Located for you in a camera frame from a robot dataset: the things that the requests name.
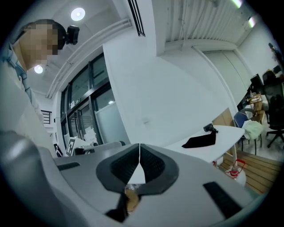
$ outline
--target black office chair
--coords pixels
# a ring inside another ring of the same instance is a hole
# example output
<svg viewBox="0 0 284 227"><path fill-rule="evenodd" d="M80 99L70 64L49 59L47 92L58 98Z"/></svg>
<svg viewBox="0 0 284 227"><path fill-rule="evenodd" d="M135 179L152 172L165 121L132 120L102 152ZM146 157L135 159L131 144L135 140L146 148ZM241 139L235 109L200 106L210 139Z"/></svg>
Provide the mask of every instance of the black office chair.
<svg viewBox="0 0 284 227"><path fill-rule="evenodd" d="M275 134L275 137L267 146L269 148L278 137L284 142L282 135L284 134L284 95L282 83L276 79L274 82L265 85L264 91L269 105L269 127L275 130L266 133L266 136Z"/></svg>
<svg viewBox="0 0 284 227"><path fill-rule="evenodd" d="M275 82L276 76L275 74L269 70L262 75L263 85L268 85Z"/></svg>

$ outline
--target office chair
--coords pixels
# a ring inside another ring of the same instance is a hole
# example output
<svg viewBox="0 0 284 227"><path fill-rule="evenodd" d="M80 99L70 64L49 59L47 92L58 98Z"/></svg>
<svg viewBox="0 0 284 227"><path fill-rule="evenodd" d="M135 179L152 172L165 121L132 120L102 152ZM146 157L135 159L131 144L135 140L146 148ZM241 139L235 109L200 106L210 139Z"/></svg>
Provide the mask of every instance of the office chair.
<svg viewBox="0 0 284 227"><path fill-rule="evenodd" d="M266 133L266 136L275 134L267 146L269 148L278 137L284 142L282 135L284 134L284 95L281 81L275 80L273 83L265 85L264 91L269 106L269 127L275 130Z"/></svg>
<svg viewBox="0 0 284 227"><path fill-rule="evenodd" d="M268 85L275 81L276 76L271 70L269 70L262 75L262 79L263 79L263 85Z"/></svg>
<svg viewBox="0 0 284 227"><path fill-rule="evenodd" d="M237 112L237 113L235 114L235 116L234 116L234 121L235 121L236 126L237 126L238 128L243 127L244 122L249 120L248 117L247 117L247 115L245 114L246 111L250 111L250 112L252 112L253 114L255 114L255 111L252 110L252 109L243 109L243 110ZM258 117L258 116L254 116L254 117L250 118L250 120L252 120L252 121L255 121L255 120L256 120L256 121L257 121L257 117ZM242 136L242 137L241 137L241 150L242 150L242 151L243 151L243 148L244 148L244 145L243 145L243 140L244 140L244 139L246 139L246 138L245 138L244 136ZM262 147L261 134L259 135L259 139L260 139L260 147ZM255 155L256 155L256 139L254 140L254 150L255 150Z"/></svg>

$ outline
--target chair backrest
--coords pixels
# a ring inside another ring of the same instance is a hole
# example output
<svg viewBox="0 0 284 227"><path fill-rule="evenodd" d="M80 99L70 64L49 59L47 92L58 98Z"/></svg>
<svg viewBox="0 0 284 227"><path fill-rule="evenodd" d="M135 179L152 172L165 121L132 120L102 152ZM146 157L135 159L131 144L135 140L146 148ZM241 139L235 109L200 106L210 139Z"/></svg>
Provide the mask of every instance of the chair backrest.
<svg viewBox="0 0 284 227"><path fill-rule="evenodd" d="M265 96L269 105L269 112L279 112L284 109L284 95L280 80L264 86Z"/></svg>
<svg viewBox="0 0 284 227"><path fill-rule="evenodd" d="M268 85L275 81L276 76L271 70L269 70L262 75L262 79L263 79L263 84Z"/></svg>
<svg viewBox="0 0 284 227"><path fill-rule="evenodd" d="M234 116L234 121L236 123L236 126L238 128L241 128L243 127L244 125L244 122L248 120L248 117L245 113L242 113L242 112L237 112Z"/></svg>

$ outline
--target ceiling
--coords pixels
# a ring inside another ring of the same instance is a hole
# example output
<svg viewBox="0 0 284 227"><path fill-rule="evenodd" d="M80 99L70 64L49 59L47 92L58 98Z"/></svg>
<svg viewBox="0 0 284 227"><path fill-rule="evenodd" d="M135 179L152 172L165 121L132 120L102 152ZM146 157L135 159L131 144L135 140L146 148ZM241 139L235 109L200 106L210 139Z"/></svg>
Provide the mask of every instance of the ceiling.
<svg viewBox="0 0 284 227"><path fill-rule="evenodd" d="M123 7L120 6L119 11L117 10L118 4L123 4L123 0L38 0L35 2L15 26L14 31L18 31L32 21L53 19L62 24L65 30L69 25L75 25L80 28L80 32L78 43L65 45L58 55L51 56L47 60L47 65L43 67L43 73L37 74L33 69L28 71L31 88L46 94L62 65L77 48L98 31L126 18L126 12L122 12ZM85 10L85 17L80 21L73 21L71 12L79 7ZM12 33L12 38L16 35L17 32Z"/></svg>
<svg viewBox="0 0 284 227"><path fill-rule="evenodd" d="M213 39L237 43L254 13L231 0L167 0L166 42Z"/></svg>

